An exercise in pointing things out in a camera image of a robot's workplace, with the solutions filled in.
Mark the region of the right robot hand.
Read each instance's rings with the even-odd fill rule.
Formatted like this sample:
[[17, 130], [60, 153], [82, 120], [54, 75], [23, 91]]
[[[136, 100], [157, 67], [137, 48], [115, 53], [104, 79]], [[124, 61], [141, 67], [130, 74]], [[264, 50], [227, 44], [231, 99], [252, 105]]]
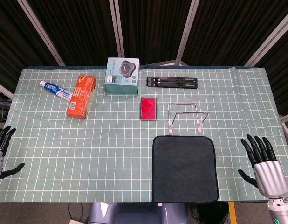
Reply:
[[248, 176], [239, 169], [239, 175], [256, 187], [267, 198], [281, 198], [288, 193], [288, 184], [280, 162], [277, 160], [273, 147], [266, 137], [260, 139], [247, 134], [248, 141], [241, 139], [255, 178]]

